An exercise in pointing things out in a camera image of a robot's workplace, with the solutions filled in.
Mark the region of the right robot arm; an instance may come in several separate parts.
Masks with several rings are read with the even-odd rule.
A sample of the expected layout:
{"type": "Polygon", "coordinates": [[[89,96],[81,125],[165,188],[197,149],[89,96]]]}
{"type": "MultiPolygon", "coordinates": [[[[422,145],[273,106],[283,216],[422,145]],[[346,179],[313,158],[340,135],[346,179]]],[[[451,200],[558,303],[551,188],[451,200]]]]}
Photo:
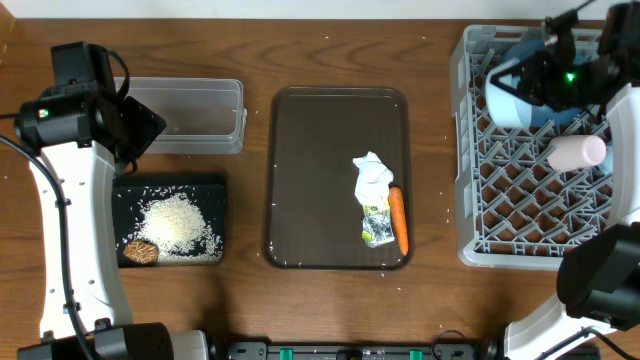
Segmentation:
{"type": "Polygon", "coordinates": [[[557,359],[589,339],[639,323],[639,4],[609,7],[597,58],[575,64],[578,11],[548,17],[552,50],[493,73],[491,85],[555,111],[598,105],[614,145],[607,225],[565,255],[556,291],[504,331],[498,359],[557,359]]]}

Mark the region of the foil wrapper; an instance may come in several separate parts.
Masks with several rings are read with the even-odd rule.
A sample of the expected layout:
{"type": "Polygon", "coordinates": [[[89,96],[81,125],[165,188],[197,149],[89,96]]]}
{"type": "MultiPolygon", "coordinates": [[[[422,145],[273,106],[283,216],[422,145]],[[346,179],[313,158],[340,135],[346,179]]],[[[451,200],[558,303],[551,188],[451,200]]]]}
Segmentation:
{"type": "Polygon", "coordinates": [[[377,248],[395,240],[388,202],[381,207],[364,205],[363,215],[362,239],[368,247],[377,248]]]}

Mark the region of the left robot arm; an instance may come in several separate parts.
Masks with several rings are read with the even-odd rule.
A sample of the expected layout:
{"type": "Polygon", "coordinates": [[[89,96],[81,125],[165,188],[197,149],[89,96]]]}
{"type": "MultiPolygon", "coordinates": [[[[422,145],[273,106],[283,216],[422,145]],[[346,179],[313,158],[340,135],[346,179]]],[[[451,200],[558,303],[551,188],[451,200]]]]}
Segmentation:
{"type": "Polygon", "coordinates": [[[119,55],[76,42],[51,50],[55,83],[14,117],[11,147],[28,159],[40,199],[46,293],[40,341],[21,359],[206,359],[200,330],[137,324],[119,275],[114,178],[165,129],[116,84],[119,55]]]}

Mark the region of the orange carrot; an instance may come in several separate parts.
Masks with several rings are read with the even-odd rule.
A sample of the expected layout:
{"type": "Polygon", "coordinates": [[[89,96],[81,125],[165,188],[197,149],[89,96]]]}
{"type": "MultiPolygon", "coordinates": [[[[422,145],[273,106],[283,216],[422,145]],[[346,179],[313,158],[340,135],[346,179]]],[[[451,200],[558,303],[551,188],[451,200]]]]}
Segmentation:
{"type": "Polygon", "coordinates": [[[394,233],[403,256],[409,253],[409,236],[403,193],[399,187],[391,187],[388,197],[394,233]]]}

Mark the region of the dark blue plate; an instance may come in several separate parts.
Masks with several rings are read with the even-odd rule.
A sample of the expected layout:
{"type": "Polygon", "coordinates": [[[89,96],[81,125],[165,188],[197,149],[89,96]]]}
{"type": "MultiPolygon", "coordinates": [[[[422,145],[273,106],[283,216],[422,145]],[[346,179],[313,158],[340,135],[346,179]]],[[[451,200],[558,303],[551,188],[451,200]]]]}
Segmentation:
{"type": "MultiPolygon", "coordinates": [[[[508,63],[513,59],[523,60],[544,48],[544,41],[541,39],[525,41],[507,51],[503,61],[508,63]]],[[[517,98],[514,99],[514,102],[519,120],[528,127],[542,127],[549,119],[553,120],[556,125],[564,125],[571,123],[576,116],[583,113],[580,108],[554,112],[548,106],[533,106],[517,98]]]]}

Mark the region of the light blue bowl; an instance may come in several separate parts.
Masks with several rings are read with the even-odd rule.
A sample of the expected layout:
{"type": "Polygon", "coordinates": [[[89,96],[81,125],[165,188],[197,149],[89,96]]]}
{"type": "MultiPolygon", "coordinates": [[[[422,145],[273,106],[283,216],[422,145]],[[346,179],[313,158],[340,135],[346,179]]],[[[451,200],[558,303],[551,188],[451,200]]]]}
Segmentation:
{"type": "Polygon", "coordinates": [[[532,120],[532,105],[509,94],[491,83],[494,75],[517,63],[518,58],[501,63],[492,69],[486,78],[485,100],[491,121],[498,128],[528,129],[532,120]]]}

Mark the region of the white napkin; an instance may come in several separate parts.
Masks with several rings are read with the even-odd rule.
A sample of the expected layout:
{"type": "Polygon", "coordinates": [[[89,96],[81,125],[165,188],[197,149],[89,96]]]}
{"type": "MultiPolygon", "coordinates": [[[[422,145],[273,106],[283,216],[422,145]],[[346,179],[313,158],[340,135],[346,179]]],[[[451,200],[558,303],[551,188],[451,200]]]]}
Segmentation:
{"type": "Polygon", "coordinates": [[[364,157],[354,158],[358,169],[354,194],[363,206],[382,207],[389,196],[389,184],[394,180],[393,172],[369,151],[364,157]]]}

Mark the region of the pink cup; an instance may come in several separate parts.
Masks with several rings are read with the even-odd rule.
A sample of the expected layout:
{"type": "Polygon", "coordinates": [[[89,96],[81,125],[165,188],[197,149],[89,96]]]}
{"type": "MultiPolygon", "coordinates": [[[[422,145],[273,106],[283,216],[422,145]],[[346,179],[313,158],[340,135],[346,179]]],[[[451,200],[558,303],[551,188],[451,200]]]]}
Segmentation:
{"type": "Polygon", "coordinates": [[[605,142],[595,135],[570,135],[553,138],[547,161],[558,172],[569,172],[601,164],[607,153],[605,142]]]}

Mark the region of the brown food scrap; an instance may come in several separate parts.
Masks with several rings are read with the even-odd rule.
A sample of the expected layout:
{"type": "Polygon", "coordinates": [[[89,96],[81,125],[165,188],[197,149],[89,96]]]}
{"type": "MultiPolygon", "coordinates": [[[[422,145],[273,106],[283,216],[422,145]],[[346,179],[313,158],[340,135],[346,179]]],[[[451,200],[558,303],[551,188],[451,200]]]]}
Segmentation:
{"type": "Polygon", "coordinates": [[[152,243],[136,240],[127,244],[123,255],[137,264],[149,265],[158,260],[159,250],[152,243]]]}

